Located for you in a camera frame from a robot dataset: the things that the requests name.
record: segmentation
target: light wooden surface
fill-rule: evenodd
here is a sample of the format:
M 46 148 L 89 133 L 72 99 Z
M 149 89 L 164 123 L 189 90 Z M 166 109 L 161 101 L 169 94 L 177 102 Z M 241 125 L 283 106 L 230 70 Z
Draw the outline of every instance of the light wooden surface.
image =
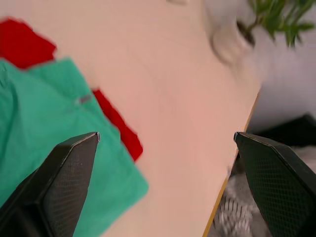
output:
M 203 5 L 1 0 L 0 15 L 56 42 L 58 57 L 101 86 L 144 145 L 137 166 L 149 192 L 104 237 L 203 235 L 260 87 L 247 68 L 231 71 L 214 56 Z
M 250 120 L 251 120 L 251 117 L 252 117 L 252 115 L 253 115 L 254 109 L 255 109 L 256 104 L 257 104 L 257 102 L 258 102 L 259 96 L 260 96 L 260 92 L 258 93 L 257 98 L 256 98 L 256 100 L 255 100 L 255 102 L 254 102 L 254 104 L 253 104 L 253 106 L 252 106 L 252 109 L 251 109 L 251 112 L 250 112 L 249 117 L 248 117 L 248 119 L 247 119 L 247 122 L 246 122 L 246 124 L 245 124 L 245 126 L 244 126 L 244 128 L 243 128 L 243 132 L 245 132 L 245 131 L 247 130 L 247 128 L 248 128 L 249 122 L 250 122 Z M 220 203 L 220 201 L 221 201 L 221 198 L 222 198 L 223 193 L 224 193 L 224 190 L 225 190 L 225 188 L 226 188 L 228 179 L 229 179 L 229 177 L 230 177 L 230 171 L 231 171 L 231 170 L 232 170 L 231 168 L 228 170 L 229 173 L 227 174 L 227 176 L 226 176 L 226 178 L 225 178 L 225 180 L 224 180 L 224 183 L 223 183 L 223 185 L 222 185 L 222 188 L 221 188 L 221 190 L 220 190 L 220 192 L 219 192 L 219 194 L 218 194 L 218 196 L 217 196 L 216 202 L 215 202 L 214 207 L 213 207 L 213 210 L 212 210 L 212 212 L 211 212 L 211 216 L 210 216 L 210 218 L 208 219 L 207 225 L 206 225 L 206 227 L 205 227 L 205 230 L 204 230 L 204 233 L 203 233 L 203 237 L 207 237 L 208 232 L 210 231 L 210 227 L 211 227 L 212 222 L 213 222 L 213 219 L 214 219 L 214 217 L 215 217 L 216 210 L 217 210 L 218 205 L 219 205 L 219 203 Z

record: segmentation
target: black object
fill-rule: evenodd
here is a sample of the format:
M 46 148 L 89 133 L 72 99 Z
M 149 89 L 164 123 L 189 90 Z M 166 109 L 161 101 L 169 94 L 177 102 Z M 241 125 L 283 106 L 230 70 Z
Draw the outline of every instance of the black object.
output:
M 1 237 L 72 237 L 93 168 L 99 134 L 57 145 L 0 209 Z
M 316 236 L 316 174 L 284 144 L 243 132 L 234 140 L 272 236 Z
M 316 120 L 309 114 L 274 128 L 256 133 L 288 146 L 316 145 Z

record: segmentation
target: red cloth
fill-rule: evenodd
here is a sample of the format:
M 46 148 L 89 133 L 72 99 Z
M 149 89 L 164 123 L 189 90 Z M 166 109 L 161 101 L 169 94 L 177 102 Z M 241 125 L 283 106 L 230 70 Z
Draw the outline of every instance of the red cloth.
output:
M 133 157 L 133 160 L 136 161 L 143 152 L 143 147 L 138 140 L 137 135 L 125 124 L 119 113 L 113 108 L 111 103 L 100 90 L 94 90 L 93 94 L 104 115 L 108 117 L 111 123 L 119 129 L 121 141 Z
M 0 23 L 0 57 L 25 69 L 53 60 L 56 46 L 33 32 L 23 22 L 10 18 Z
M 53 52 L 56 46 L 33 32 L 32 28 L 23 22 L 6 19 L 0 22 L 0 57 L 25 69 L 39 63 L 54 60 Z M 137 135 L 126 126 L 119 113 L 112 107 L 100 90 L 93 92 L 103 113 L 116 126 L 121 135 L 121 141 L 130 155 L 137 160 L 143 152 L 143 147 Z

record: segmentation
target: green cloth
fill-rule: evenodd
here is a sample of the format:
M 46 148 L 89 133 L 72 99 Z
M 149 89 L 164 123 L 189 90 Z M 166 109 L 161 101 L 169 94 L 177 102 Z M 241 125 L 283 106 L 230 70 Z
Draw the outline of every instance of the green cloth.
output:
M 21 71 L 0 60 L 0 206 L 70 137 L 100 133 L 88 195 L 74 237 L 97 237 L 139 200 L 148 185 L 119 132 L 104 117 L 70 59 Z

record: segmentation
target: green leaf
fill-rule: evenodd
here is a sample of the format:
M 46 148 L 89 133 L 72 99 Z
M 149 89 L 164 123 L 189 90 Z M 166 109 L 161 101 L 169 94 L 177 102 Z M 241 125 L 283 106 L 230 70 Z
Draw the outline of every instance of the green leaf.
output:
M 267 15 L 261 22 L 262 26 L 269 33 L 272 39 L 275 39 L 275 32 L 281 28 L 281 18 L 279 16 Z
M 288 12 L 287 16 L 285 17 L 285 19 L 284 19 L 285 23 L 288 23 L 288 21 L 292 18 L 293 14 L 295 13 L 295 11 L 298 8 L 298 4 L 295 4 L 295 2 L 292 3 L 291 5 L 292 5 L 291 9 Z
M 285 38 L 286 38 L 286 44 L 288 47 L 294 47 L 295 46 L 295 39 L 296 34 L 292 30 L 285 32 Z
M 276 0 L 271 4 L 270 15 L 280 17 L 285 7 L 285 0 Z
M 276 41 L 275 32 L 274 32 L 274 31 L 269 31 L 269 30 L 268 30 L 268 33 L 269 33 L 270 37 L 272 38 L 272 40 L 273 40 L 273 41 Z
M 315 28 L 314 23 L 302 22 L 297 25 L 299 31 L 310 31 Z
M 303 42 L 302 42 L 302 38 L 301 38 L 301 36 L 300 35 L 297 35 L 296 36 L 296 38 L 297 38 L 297 40 L 298 40 L 298 42 L 300 43 L 300 44 L 302 44 Z
M 256 0 L 256 14 L 261 15 L 269 10 L 272 0 Z
M 300 5 L 299 9 L 294 15 L 293 23 L 298 22 L 301 19 L 301 17 L 312 8 L 314 2 L 315 0 L 306 0 L 303 5 Z
M 300 7 L 304 6 L 309 0 L 296 0 L 296 4 Z

